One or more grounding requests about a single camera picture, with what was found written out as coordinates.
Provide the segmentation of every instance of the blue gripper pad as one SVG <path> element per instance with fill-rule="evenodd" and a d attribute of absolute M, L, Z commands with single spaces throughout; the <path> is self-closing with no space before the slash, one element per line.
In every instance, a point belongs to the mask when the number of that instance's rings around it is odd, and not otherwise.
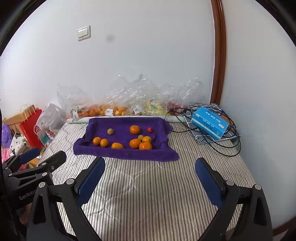
<path fill-rule="evenodd" d="M 195 162 L 195 173 L 198 176 L 211 203 L 220 209 L 224 203 L 222 190 L 200 159 L 197 159 Z"/>
<path fill-rule="evenodd" d="M 79 198 L 77 200 L 77 204 L 79 207 L 89 201 L 104 171 L 105 160 L 104 158 L 100 157 L 95 166 L 90 170 L 90 172 L 84 179 L 83 183 L 78 188 Z"/>
<path fill-rule="evenodd" d="M 38 147 L 34 147 L 33 149 L 20 154 L 20 163 L 21 164 L 26 164 L 29 161 L 33 160 L 35 157 L 39 156 L 40 150 Z"/>

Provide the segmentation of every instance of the purple towel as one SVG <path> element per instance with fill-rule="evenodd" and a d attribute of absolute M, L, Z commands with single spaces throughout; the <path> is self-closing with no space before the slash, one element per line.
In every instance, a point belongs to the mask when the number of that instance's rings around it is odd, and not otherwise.
<path fill-rule="evenodd" d="M 138 135 L 130 133 L 130 126 L 137 125 L 141 128 L 139 135 L 152 138 L 152 150 L 136 150 L 129 146 L 132 139 Z M 153 133 L 148 133 L 147 128 L 152 127 Z M 113 135 L 108 135 L 107 130 L 112 128 Z M 124 117 L 124 118 L 92 118 L 86 128 L 85 135 L 73 145 L 75 155 L 106 156 L 119 159 L 175 161 L 179 155 L 169 147 L 167 135 L 172 126 L 160 117 Z M 107 148 L 95 146 L 92 140 L 95 137 L 106 138 L 109 141 Z M 124 149 L 111 149 L 114 142 L 119 142 Z"/>

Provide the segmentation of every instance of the tissue box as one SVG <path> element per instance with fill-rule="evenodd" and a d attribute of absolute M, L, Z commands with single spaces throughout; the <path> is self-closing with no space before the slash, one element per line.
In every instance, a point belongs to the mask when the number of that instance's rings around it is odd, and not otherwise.
<path fill-rule="evenodd" d="M 215 140 L 220 140 L 228 127 L 227 121 L 204 107 L 193 113 L 191 122 L 207 132 Z"/>

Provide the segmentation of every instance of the striped mattress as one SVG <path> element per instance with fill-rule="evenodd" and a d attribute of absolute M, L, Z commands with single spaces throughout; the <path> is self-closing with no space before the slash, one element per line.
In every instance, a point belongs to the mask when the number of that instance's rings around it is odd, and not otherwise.
<path fill-rule="evenodd" d="M 171 123 L 183 131 L 181 123 Z M 41 161 L 62 150 L 67 161 L 53 173 L 53 182 L 62 184 L 86 169 L 94 156 L 73 154 L 73 144 L 87 124 L 65 124 L 44 153 Z M 204 157 L 224 179 L 252 187 L 255 182 L 240 155 L 225 157 L 206 144 L 198 144 L 190 132 L 170 133 L 169 145 L 180 159 L 171 162 L 135 161 L 104 157 L 106 170 L 89 202 L 82 209 L 104 241 L 198 240 L 214 217 L 213 206 L 194 170 L 197 158 Z M 235 148 L 220 152 L 234 154 Z M 58 204 L 68 233 L 74 235 L 63 205 Z M 228 227 L 235 226 L 238 205 Z"/>

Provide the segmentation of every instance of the red cherry tomato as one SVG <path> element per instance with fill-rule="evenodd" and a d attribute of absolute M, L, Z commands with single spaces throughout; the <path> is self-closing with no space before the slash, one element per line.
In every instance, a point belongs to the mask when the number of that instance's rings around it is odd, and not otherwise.
<path fill-rule="evenodd" d="M 149 127 L 149 128 L 147 129 L 147 132 L 148 132 L 148 133 L 153 133 L 153 129 L 152 129 L 151 127 Z"/>

